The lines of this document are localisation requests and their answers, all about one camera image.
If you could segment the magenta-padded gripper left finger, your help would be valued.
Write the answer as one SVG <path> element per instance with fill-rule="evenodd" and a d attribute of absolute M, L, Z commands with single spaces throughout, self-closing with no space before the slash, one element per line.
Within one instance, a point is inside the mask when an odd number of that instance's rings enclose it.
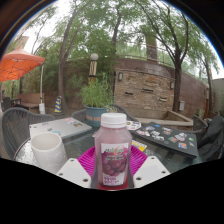
<path fill-rule="evenodd" d="M 91 147 L 77 159 L 70 158 L 56 175 L 80 187 L 90 188 L 94 170 L 95 148 Z"/>

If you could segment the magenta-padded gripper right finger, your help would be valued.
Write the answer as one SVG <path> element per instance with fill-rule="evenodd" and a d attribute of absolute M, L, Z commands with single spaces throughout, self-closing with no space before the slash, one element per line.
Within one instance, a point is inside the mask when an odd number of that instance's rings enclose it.
<path fill-rule="evenodd" d="M 135 188 L 146 186 L 170 174 L 156 156 L 147 156 L 134 146 L 131 147 L 129 167 Z"/>

